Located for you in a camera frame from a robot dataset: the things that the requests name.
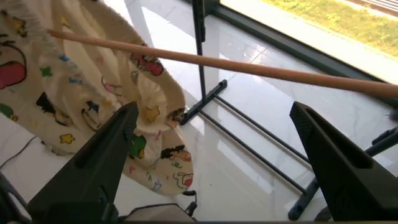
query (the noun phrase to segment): black metal rack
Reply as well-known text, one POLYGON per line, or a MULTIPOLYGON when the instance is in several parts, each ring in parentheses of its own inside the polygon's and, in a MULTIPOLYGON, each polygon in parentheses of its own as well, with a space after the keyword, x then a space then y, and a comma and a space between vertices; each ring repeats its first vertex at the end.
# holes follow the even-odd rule
MULTIPOLYGON (((193 10, 193 21, 195 26, 195 39, 197 45, 197 54, 203 55, 202 52, 202 42, 205 41, 205 2, 204 0, 193 0, 192 1, 192 10, 193 10)), ((280 175, 283 179, 285 179, 291 186, 295 187, 299 190, 302 194, 300 198, 297 200, 295 205, 290 209, 288 212, 288 216, 290 220, 298 220, 301 214, 304 212, 305 208, 311 202, 311 199, 319 189, 318 182, 316 178, 314 178, 306 188, 302 187, 296 181, 291 179, 288 175, 283 173, 280 169, 278 169, 274 164, 270 163, 267 159, 263 158, 258 152, 256 152, 253 148, 249 147, 246 143, 244 143, 240 138, 235 136, 233 133, 228 131, 224 126, 222 126, 219 122, 214 120, 210 115, 203 111, 203 108, 211 102, 213 99, 217 99, 230 110, 234 111, 240 117, 244 118, 246 121, 251 123, 253 126, 258 128, 263 133, 266 133, 270 138, 278 142, 280 145, 284 146, 286 150, 290 151, 292 154, 297 156, 299 159, 303 160, 304 162, 309 164, 309 160, 298 150, 294 149, 292 146, 288 145, 286 142, 278 138, 272 132, 267 130, 265 127, 261 126, 259 123, 255 122, 249 116, 244 114, 242 111, 238 110, 236 107, 228 103, 226 100, 222 99, 219 94, 227 87, 227 81, 222 80, 219 82, 217 86, 214 87, 208 94, 206 94, 206 86, 205 86, 205 71, 202 65, 198 66, 199 68, 199 76, 200 76, 200 88, 201 88, 201 100, 193 105, 185 114, 184 118, 181 121, 181 125, 186 124, 192 118, 194 118, 198 113, 202 114, 206 119, 212 122, 217 128, 222 130, 225 134, 227 134, 230 138, 234 141, 242 145, 243 148, 247 149, 251 154, 253 154, 256 158, 258 158, 261 162, 265 163, 270 169, 272 169, 276 174, 280 175)), ((372 144, 373 146, 370 147, 366 152, 371 155, 375 156, 380 152, 390 148, 391 146, 398 143, 398 131, 396 129, 386 131, 381 136, 384 135, 384 138, 379 140, 375 139, 372 144)))

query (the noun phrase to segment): glass pane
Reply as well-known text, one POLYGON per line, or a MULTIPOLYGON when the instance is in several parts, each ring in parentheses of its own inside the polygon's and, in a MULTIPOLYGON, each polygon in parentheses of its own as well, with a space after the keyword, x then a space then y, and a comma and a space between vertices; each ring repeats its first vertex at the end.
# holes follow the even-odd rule
POLYGON ((381 80, 398 84, 398 0, 220 3, 381 80))

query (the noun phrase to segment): outdoor ground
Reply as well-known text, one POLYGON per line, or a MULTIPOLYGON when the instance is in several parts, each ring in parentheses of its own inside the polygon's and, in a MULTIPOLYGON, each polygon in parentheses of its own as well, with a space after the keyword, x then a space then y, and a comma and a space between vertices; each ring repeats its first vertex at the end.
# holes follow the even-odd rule
POLYGON ((398 57, 398 19, 336 0, 262 1, 398 57))

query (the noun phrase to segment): cartoon print fabric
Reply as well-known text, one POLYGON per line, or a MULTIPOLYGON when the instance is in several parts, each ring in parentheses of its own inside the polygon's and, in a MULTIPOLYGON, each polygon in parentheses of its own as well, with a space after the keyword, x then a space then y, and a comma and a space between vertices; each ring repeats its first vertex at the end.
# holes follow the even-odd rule
POLYGON ((56 154, 67 155, 120 106, 136 101, 139 118, 137 128, 126 133, 124 175, 162 195, 180 194, 192 185, 192 158, 175 129, 185 98, 161 61, 55 40, 41 25, 146 46, 120 15, 99 1, 3 1, 0 113, 38 135, 56 154))

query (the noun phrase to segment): dark window frame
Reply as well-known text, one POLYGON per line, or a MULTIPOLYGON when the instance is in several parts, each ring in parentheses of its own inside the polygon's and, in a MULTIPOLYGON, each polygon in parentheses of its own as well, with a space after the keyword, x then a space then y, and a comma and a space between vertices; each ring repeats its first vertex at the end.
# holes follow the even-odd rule
MULTIPOLYGON (((329 75, 345 78, 355 78, 374 82, 384 82, 358 68, 331 57, 313 47, 304 44, 293 37, 287 36, 267 25, 264 25, 244 14, 236 12, 220 4, 220 0, 204 0, 205 15, 222 19, 237 28, 251 34, 268 44, 298 58, 299 60, 325 72, 329 75)), ((398 108, 398 98, 374 97, 393 108, 398 108)))

